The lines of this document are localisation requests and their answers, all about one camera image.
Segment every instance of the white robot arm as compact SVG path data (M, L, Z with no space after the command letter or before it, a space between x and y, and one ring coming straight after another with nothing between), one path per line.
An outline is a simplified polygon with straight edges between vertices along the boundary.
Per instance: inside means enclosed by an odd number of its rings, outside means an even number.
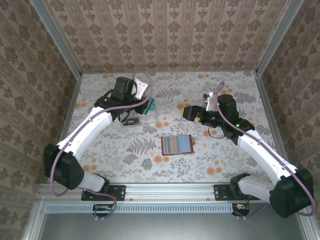
M214 93L210 92L203 96L207 100L206 108L196 105L188 106L183 109L182 116L205 126L220 127L224 135L249 153L270 178L269 182L248 173L232 178L230 189L235 199L240 195L257 197L270 203L275 212L283 218L309 206L311 199L306 190L298 184L297 179L313 196L311 173L290 164L268 146L255 127L249 121L239 117L236 101L232 95L222 94L217 98L223 117L218 111L214 111L216 104L216 100L213 99Z
M81 188L106 192L110 182L98 174L84 171L79 160L96 136L121 114L129 114L132 110L143 114L148 106L148 99L143 97L147 87L148 84L137 78L132 80L119 77L114 89L96 101L89 115L68 137L56 146L49 144L44 149L45 174L50 178L54 162L57 160L53 171L53 179L56 182L70 190Z

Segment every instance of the purple cable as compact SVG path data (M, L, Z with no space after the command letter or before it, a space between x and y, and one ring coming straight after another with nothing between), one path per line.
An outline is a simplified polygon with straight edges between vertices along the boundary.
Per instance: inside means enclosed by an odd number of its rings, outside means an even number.
M116 207L117 207L117 200L114 196L111 196L110 194L107 194L107 193L99 193L99 192L95 192L95 191L92 191L90 189L84 189L85 191L91 193L91 194L95 194L95 195L98 195L98 196L106 196L108 198L111 198L113 200L113 208L111 209L111 211L108 213L107 216L104 216L104 218L108 218L110 217L114 211L116 210ZM95 217L97 217L97 210L100 209L100 208L103 208L104 206L100 205L100 206L96 206L95 209L94 209L94 212L93 212L93 215Z
M248 137L252 138L253 140L255 140L257 143L259 143L259 139L256 138L255 136L251 135L250 133L247 133L245 131L243 131L242 129L236 127L235 125L233 125L222 113L222 111L220 110L220 107L218 105L218 94L219 92L224 88L225 86L225 82L222 81L220 82L220 84L218 85L216 92L215 92L215 102L217 103L217 110L220 114L220 116L222 117L222 119L229 124L231 127L233 127L234 129L238 130L239 132L243 133L244 135L247 135ZM306 188L306 186L300 181L300 179L294 174L293 171L291 171L265 144L263 144L262 142L259 143L272 157L274 157L274 159L285 169L287 170L291 176L297 181L297 183L301 186L301 188L305 191L306 195L309 197L310 201L311 201L311 205L312 205L312 211L310 213L302 213L302 212L298 212L299 215L301 216L305 216L305 217L310 217L312 215L314 215L316 213L317 207L316 207L316 202L314 200L314 198L312 197L311 193L309 192L309 190Z
M150 77L149 74L143 72L143 71L138 71L138 72L135 72L132 76L132 79L135 79L135 76L136 74L138 73L143 73L149 80L149 86L150 86L150 91L149 91L149 96L152 95L152 92L153 92L153 85L152 85L152 79ZM58 160L61 156L61 154L64 152L64 150L71 145L72 141L76 138L76 136L93 120L95 119L97 116L99 116L100 114L103 114L105 112L109 112L109 111L112 111L112 110L116 110L116 109L128 109L128 108L135 108L135 107L138 107L140 105L143 105L145 104L147 101L149 100L149 97L147 96L143 101L139 102L139 103L136 103L136 104L132 104L132 105L125 105L125 106L113 106L113 107L109 107L107 109L103 109L99 112L97 112L95 115L93 115L90 119L88 119L88 121L86 121L75 133L74 135L69 139L69 141L61 148L61 150L58 152L58 154L56 155L54 161L53 161L53 164L52 164L52 168L51 168L51 173L50 173L50 188L51 188L51 191L53 193L54 196L56 197L61 197L62 195L64 195L68 189L66 188L62 193L57 193L55 191L55 187L54 187L54 173L55 173L55 169L56 169L56 166L57 166L57 163L58 163Z
M269 206L269 203L266 203L262 208L260 208L258 211L256 211L255 213L251 214L251 215L248 215L248 216L244 216L242 215L240 212L237 212L235 210L233 210L234 213L238 214L240 218L243 218L243 219L247 219L247 218L251 218L251 217L254 217L256 215L258 215L259 213L261 213L266 207Z

